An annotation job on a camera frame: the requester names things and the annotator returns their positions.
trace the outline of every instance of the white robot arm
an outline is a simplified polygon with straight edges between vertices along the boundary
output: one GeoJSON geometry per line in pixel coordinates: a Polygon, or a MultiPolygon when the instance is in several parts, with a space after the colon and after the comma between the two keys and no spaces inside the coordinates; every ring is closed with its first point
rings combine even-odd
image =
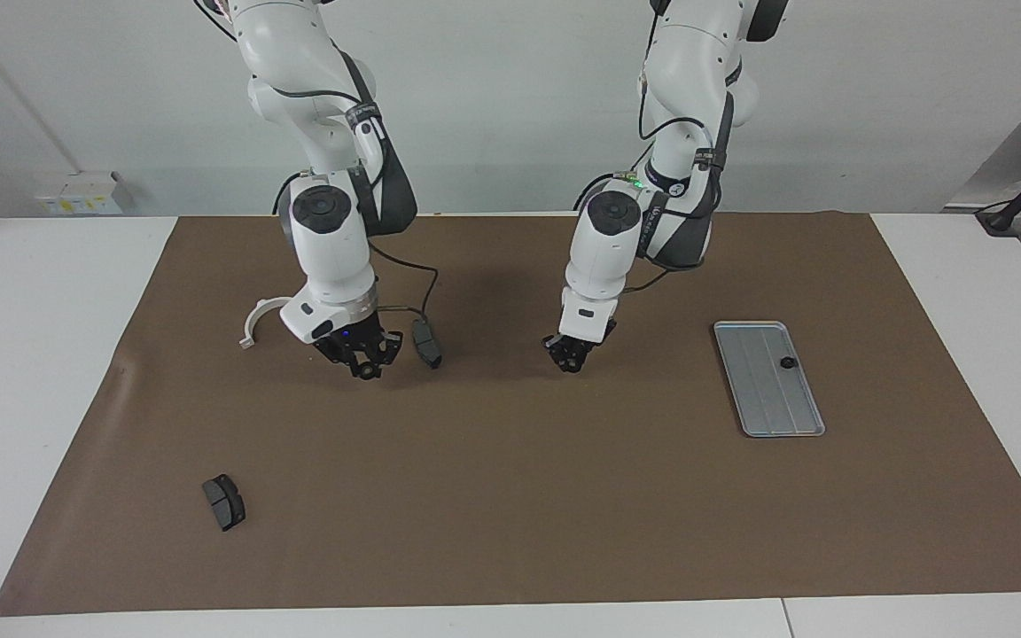
{"type": "Polygon", "coordinates": [[[563,372],[613,331],[633,259],[691,271],[709,246],[732,126],[758,101],[740,43],[770,40],[786,0],[651,0],[657,13],[641,73],[641,138],[651,157],[587,193],[574,231],[558,334],[542,340],[563,372]],[[661,122],[644,134],[644,119],[661,122]]]}
{"type": "Polygon", "coordinates": [[[362,380],[400,349],[381,328],[368,239],[404,231],[417,214],[393,152],[373,76],[337,48],[321,19],[332,0],[216,0],[252,80],[254,110],[284,126],[309,170],[288,185],[289,226],[306,283],[281,308],[289,331],[362,380]]]}

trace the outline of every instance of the silver tray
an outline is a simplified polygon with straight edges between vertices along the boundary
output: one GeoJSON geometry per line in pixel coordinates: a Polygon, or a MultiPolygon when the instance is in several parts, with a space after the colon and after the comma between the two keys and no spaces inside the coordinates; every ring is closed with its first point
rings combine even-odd
{"type": "Polygon", "coordinates": [[[744,433],[767,439],[826,433],[786,326],[720,322],[715,333],[744,433]]]}

